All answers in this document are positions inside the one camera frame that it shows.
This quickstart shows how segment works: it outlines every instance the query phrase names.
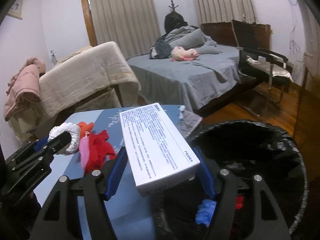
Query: trash bin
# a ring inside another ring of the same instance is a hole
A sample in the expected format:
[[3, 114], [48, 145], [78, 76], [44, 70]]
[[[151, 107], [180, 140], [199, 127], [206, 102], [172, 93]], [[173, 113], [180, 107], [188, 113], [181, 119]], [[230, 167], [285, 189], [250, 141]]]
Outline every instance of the trash bin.
[[[187, 141], [244, 182], [249, 183], [255, 174], [262, 176], [283, 213], [289, 233], [293, 233], [307, 204], [308, 183], [302, 156], [286, 131], [261, 122], [235, 120], [201, 127]], [[243, 197], [243, 207], [235, 211], [230, 239], [243, 239], [253, 228], [252, 192], [249, 190]], [[195, 223], [195, 215], [202, 200], [208, 198], [197, 177], [153, 195], [157, 238], [203, 239], [207, 228]]]

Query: silver screw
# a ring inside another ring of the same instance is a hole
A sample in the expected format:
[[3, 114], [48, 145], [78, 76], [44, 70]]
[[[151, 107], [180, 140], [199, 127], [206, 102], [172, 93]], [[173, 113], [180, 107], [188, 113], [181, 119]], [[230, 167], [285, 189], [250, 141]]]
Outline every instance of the silver screw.
[[220, 173], [221, 173], [223, 176], [227, 176], [227, 175], [229, 174], [229, 171], [226, 170], [226, 169], [222, 169], [222, 170], [220, 171]]
[[60, 182], [66, 182], [67, 179], [68, 179], [67, 176], [61, 176], [61, 177], [59, 178], [59, 181], [60, 181]]
[[262, 181], [262, 177], [260, 175], [255, 175], [253, 177], [256, 181]]
[[92, 175], [93, 176], [99, 176], [101, 174], [101, 171], [99, 171], [99, 170], [94, 170], [93, 172], [92, 172]]

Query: wall picture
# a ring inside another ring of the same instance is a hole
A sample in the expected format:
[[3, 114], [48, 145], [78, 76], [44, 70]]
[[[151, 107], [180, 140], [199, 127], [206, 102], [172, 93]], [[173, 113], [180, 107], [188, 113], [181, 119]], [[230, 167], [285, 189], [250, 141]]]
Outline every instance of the wall picture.
[[16, 0], [7, 15], [22, 20], [22, 3], [23, 0]]

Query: pink puffer coat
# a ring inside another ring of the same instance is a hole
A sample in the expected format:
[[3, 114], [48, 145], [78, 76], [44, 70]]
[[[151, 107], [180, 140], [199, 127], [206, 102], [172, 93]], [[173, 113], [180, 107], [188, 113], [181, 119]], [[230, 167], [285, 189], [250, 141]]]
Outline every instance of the pink puffer coat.
[[41, 101], [39, 74], [45, 73], [45, 70], [45, 63], [33, 57], [10, 79], [3, 108], [6, 121], [15, 113], [28, 109], [30, 103]]

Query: blue table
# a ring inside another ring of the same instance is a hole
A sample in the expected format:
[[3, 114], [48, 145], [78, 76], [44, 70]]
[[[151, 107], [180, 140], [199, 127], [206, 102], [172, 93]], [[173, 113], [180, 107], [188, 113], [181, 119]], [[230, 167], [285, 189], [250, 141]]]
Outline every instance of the blue table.
[[[177, 105], [162, 106], [175, 125], [179, 123], [179, 109]], [[99, 133], [106, 129], [109, 133], [108, 142], [116, 153], [124, 146], [119, 113], [131, 108], [114, 108], [76, 113], [66, 122], [95, 122], [92, 132]], [[35, 189], [39, 203], [43, 205], [60, 176], [66, 175], [70, 179], [83, 177], [79, 152], [71, 156], [55, 156], [50, 167], [52, 173]], [[78, 197], [79, 217], [84, 240], [91, 240], [89, 227], [85, 215], [84, 199]], [[116, 194], [105, 202], [106, 209], [118, 240], [156, 239], [149, 198], [142, 198], [138, 193], [132, 176], [129, 162], [124, 170]]]

